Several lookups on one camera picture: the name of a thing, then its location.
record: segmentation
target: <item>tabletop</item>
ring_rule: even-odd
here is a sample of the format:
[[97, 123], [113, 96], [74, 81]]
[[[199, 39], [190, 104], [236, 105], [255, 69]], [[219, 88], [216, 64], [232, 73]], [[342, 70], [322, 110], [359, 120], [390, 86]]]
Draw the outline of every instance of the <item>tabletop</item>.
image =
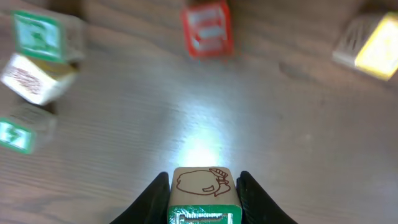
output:
[[[362, 0], [230, 0], [235, 54], [194, 60], [181, 0], [2, 0], [87, 22], [53, 141], [0, 148], [0, 223], [109, 223], [162, 171], [249, 171], [299, 223], [398, 223], [398, 89], [331, 60]], [[393, 1], [383, 1], [396, 7]], [[0, 85], [1, 113], [18, 96]]]

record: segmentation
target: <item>toy block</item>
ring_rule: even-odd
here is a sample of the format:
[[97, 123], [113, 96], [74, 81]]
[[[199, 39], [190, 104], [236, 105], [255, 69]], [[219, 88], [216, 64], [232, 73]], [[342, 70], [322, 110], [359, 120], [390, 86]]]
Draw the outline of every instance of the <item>toy block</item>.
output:
[[57, 12], [14, 11], [17, 51], [56, 63], [77, 62], [84, 54], [84, 22]]
[[183, 10], [182, 21], [191, 57], [233, 53], [231, 14], [225, 0], [192, 2]]
[[389, 80], [398, 69], [398, 14], [357, 17], [342, 36], [333, 58], [381, 80]]
[[54, 114], [24, 103], [0, 118], [0, 144], [31, 154], [51, 140], [56, 123]]
[[45, 105], [64, 94], [75, 78], [76, 71], [70, 65], [14, 54], [1, 81], [27, 101]]
[[168, 224], [241, 224], [242, 208], [225, 167], [181, 167], [174, 171]]

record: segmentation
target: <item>white block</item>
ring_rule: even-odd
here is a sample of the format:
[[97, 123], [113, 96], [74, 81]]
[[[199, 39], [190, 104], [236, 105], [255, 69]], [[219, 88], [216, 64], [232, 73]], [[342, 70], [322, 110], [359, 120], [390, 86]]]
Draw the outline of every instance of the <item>white block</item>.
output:
[[70, 65], [14, 54], [1, 81], [27, 101], [46, 105], [64, 94], [75, 78], [76, 71]]

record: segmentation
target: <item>yellow block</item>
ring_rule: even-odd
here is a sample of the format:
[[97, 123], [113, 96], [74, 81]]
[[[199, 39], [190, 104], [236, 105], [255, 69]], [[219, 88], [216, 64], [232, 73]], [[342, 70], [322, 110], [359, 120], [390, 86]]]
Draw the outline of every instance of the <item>yellow block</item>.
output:
[[398, 14], [388, 13], [380, 21], [355, 60], [355, 67], [381, 80], [389, 80], [398, 69]]

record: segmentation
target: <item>green block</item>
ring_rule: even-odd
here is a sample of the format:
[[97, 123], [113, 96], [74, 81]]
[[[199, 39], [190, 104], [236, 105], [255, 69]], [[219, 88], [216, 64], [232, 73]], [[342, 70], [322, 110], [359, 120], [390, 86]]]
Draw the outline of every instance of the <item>green block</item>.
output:
[[29, 57], [56, 63], [81, 60], [83, 22], [52, 11], [14, 11], [16, 49]]
[[55, 115], [30, 103], [14, 108], [0, 118], [0, 145], [23, 154], [32, 154], [52, 139]]
[[7, 118], [0, 119], [0, 144], [23, 154], [33, 151], [35, 133]]

